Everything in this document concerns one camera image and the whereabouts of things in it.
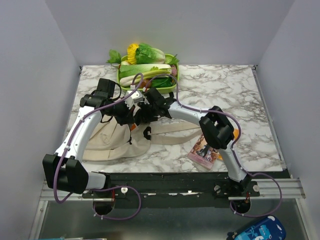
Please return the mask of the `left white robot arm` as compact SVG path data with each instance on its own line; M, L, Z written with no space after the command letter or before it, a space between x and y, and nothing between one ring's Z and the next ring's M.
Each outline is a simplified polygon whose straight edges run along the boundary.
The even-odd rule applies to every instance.
M55 153L44 156L45 178L55 195L58 191L82 194L86 190L93 190L101 198L110 194L107 175L88 172L82 160L92 133L104 116L113 117L122 124L133 122L132 96L137 88L133 85L123 98L113 99L116 86L116 82L101 78L96 90L80 99L77 118L60 147Z

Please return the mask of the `orange treehouse book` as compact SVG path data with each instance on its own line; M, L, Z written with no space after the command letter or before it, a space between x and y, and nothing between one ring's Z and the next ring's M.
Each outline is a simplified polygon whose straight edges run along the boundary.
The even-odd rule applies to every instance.
M137 127L137 125L135 123L132 124L131 127L130 127L130 131L132 132L136 127Z

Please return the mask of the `beige canvas backpack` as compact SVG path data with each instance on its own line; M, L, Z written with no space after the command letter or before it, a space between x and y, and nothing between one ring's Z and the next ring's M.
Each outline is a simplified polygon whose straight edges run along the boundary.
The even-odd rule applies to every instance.
M103 162L145 154L151 145L179 145L202 134L201 128L189 122L170 124L143 123L132 130L120 125L111 115L102 117L86 145L82 159Z

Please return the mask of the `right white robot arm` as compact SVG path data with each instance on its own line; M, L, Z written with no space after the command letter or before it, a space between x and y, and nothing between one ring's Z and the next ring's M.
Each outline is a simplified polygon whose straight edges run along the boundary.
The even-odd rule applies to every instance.
M231 115L223 112L220 107L199 108L182 104L173 93L163 97L152 87L142 91L143 100L137 106L140 108L134 120L137 125L155 122L160 117L179 119L201 128L206 143L218 150L228 171L230 191L241 196L248 190L249 174L245 172L240 158L235 150L234 127L229 121Z

